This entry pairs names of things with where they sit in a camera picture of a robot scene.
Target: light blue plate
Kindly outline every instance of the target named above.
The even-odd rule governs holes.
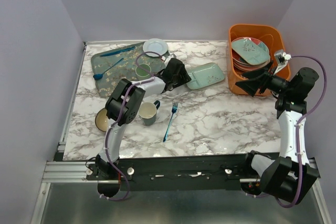
[[[191,81],[187,83],[188,88],[195,90],[223,81],[225,76],[216,63],[207,63],[187,70]]]
[[[232,49],[250,65],[259,65],[270,59],[270,55],[264,49],[249,39],[232,42]]]

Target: fork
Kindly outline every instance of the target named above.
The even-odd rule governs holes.
[[[178,104],[179,104],[178,102],[174,102],[174,103],[173,103],[172,117],[170,118],[169,125],[168,125],[167,131],[166,131],[166,134],[165,134],[165,136],[164,136],[164,138],[163,138],[163,142],[166,142],[166,140],[167,140],[168,131],[169,131],[170,125],[172,124],[173,115],[177,112],[177,106],[178,106]]]

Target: mug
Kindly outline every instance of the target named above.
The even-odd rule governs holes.
[[[160,101],[144,102],[140,105],[139,116],[141,117],[143,123],[147,126],[152,125],[156,121],[156,113],[160,107]]]
[[[108,128],[107,124],[108,124],[109,119],[107,118],[106,114],[107,114],[107,110],[103,108],[97,113],[96,118],[94,119],[96,127],[103,132],[106,132]]]
[[[148,72],[152,72],[152,69],[148,64],[140,64],[139,67],[146,69]],[[151,75],[139,67],[135,68],[135,74],[137,76],[137,79],[139,81],[149,79]]]

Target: beige bowl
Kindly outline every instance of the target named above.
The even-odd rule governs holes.
[[[106,132],[107,130],[107,121],[108,121],[108,118],[106,116],[106,113],[107,113],[107,110],[104,108],[104,109],[101,109],[97,115],[96,115],[96,119],[95,119],[95,124],[96,124],[96,127],[98,129],[100,129],[101,131],[104,131]]]

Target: stacked plates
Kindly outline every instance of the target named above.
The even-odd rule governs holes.
[[[262,68],[270,62],[269,49],[265,43],[251,37],[240,37],[232,41],[232,58],[233,65],[242,72]]]

